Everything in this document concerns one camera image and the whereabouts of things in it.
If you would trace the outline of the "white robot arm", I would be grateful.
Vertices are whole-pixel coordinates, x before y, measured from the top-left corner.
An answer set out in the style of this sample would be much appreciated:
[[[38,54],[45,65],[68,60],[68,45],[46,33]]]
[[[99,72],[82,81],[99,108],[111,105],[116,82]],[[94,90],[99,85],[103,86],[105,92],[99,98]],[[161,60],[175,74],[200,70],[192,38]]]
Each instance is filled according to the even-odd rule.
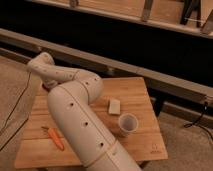
[[[142,171],[90,108],[103,91],[99,75],[57,66],[46,52],[31,59],[27,68],[49,90],[48,110],[86,171]]]

